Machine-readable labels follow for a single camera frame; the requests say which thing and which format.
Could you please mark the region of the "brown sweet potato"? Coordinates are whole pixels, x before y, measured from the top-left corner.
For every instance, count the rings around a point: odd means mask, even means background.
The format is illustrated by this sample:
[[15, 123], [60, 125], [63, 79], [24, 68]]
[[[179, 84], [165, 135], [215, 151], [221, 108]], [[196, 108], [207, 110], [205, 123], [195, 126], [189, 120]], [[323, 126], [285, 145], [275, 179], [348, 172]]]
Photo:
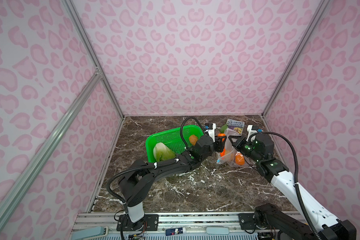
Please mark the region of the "brown sweet potato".
[[192, 146], [195, 146], [199, 138], [196, 135], [189, 136], [189, 141]]

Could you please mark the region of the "orange carrot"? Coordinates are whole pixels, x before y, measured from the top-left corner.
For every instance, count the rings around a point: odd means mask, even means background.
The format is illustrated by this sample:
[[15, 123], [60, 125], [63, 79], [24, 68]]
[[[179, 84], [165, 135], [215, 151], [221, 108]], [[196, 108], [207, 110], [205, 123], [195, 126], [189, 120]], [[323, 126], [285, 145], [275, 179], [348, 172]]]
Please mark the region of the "orange carrot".
[[218, 134], [218, 137], [219, 137], [219, 139], [222, 140], [222, 142], [225, 142], [226, 139], [227, 139], [227, 136], [226, 136], [226, 134], [224, 134], [224, 133], [219, 133], [219, 134]]

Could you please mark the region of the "orange toy pumpkin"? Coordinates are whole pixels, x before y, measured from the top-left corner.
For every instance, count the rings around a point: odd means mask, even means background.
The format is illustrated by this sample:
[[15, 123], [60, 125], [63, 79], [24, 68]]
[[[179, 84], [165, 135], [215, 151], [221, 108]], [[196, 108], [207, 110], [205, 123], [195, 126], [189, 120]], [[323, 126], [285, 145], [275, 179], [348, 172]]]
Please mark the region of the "orange toy pumpkin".
[[235, 163], [239, 166], [243, 166], [246, 164], [246, 160], [241, 153], [236, 153], [235, 155]]

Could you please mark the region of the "clear zip top bag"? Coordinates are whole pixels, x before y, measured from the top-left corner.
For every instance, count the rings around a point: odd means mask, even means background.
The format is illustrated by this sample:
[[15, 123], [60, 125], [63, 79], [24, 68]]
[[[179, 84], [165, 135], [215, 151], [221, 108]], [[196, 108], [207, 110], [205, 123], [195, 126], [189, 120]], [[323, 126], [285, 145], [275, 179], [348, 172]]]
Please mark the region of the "clear zip top bag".
[[230, 142], [229, 139], [226, 140], [225, 143], [225, 149], [226, 149], [226, 154], [221, 157], [219, 154], [219, 158], [217, 159], [217, 164], [222, 165], [222, 164], [228, 164], [231, 167], [244, 167], [246, 166], [239, 166], [235, 163], [235, 155], [236, 153], [239, 153], [237, 150], [235, 150], [235, 148], [232, 146], [232, 143]]

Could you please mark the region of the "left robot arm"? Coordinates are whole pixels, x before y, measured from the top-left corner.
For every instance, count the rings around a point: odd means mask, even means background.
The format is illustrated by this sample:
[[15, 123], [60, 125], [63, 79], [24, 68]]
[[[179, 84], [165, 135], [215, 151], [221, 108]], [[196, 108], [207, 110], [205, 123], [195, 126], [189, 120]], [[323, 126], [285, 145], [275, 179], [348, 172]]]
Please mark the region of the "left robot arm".
[[208, 157], [214, 153], [221, 153], [226, 140], [226, 136], [217, 136], [213, 140], [210, 136], [203, 135], [194, 146], [172, 159], [158, 163], [135, 161], [130, 168], [108, 180], [107, 191], [122, 202], [126, 211], [120, 220], [121, 229], [123, 230], [125, 225], [133, 226], [144, 222], [143, 201], [153, 183], [197, 169]]

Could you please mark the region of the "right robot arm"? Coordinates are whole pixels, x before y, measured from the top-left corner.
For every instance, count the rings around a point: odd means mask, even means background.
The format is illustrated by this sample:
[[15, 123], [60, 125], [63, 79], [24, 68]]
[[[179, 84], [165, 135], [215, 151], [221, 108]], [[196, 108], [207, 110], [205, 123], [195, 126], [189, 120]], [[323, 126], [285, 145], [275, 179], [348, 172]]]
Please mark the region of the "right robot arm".
[[235, 150], [255, 163], [256, 171], [289, 200], [306, 222], [295, 220], [273, 204], [264, 204], [255, 209], [254, 225], [274, 227], [293, 240], [355, 240], [356, 227], [332, 214], [299, 184], [299, 167], [291, 172], [275, 158], [272, 135], [262, 132], [248, 138], [231, 136], [229, 140]]

